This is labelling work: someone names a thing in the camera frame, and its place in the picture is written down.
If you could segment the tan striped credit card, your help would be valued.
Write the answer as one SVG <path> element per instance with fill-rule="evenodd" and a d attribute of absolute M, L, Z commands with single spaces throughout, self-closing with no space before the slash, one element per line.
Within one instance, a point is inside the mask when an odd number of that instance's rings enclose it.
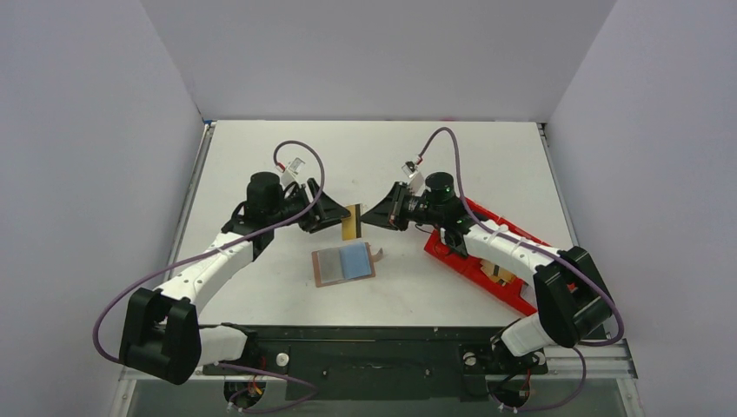
<path fill-rule="evenodd" d="M 344 241 L 352 241 L 362 238 L 362 205 L 351 204 L 345 207 L 349 216 L 342 219 L 341 233 Z"/>

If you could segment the brown leather card holder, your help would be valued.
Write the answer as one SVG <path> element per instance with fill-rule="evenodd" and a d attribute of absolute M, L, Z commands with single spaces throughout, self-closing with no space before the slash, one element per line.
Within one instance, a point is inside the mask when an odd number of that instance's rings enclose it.
<path fill-rule="evenodd" d="M 375 265 L 383 257 L 383 248 L 374 251 L 367 242 L 314 251 L 311 259 L 315 286 L 322 288 L 373 278 Z"/>

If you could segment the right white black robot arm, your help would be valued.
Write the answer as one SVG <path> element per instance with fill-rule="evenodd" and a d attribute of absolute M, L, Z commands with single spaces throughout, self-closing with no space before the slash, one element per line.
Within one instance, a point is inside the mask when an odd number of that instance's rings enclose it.
<path fill-rule="evenodd" d="M 457 195 L 449 173 L 429 175 L 420 195 L 407 183 L 396 182 L 361 220 L 394 231 L 404 231 L 410 223 L 430 225 L 450 253 L 489 261 L 528 284 L 534 290 L 535 313 L 511 324 L 493 344 L 508 356 L 522 357 L 549 345 L 573 348 L 614 314 L 585 250 L 530 241 L 476 215 L 469 201 Z"/>

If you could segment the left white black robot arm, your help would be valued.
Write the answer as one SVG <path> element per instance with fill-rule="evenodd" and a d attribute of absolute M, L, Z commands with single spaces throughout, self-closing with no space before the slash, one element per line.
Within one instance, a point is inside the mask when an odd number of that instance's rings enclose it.
<path fill-rule="evenodd" d="M 313 234 L 349 215 L 313 178 L 284 185 L 274 173 L 253 174 L 245 200 L 206 252 L 158 287 L 139 288 L 130 296 L 120 362 L 181 385 L 198 367 L 240 360 L 248 350 L 249 333 L 235 325 L 200 324 L 202 309 L 236 273 L 258 259 L 276 229 L 296 224 Z"/>

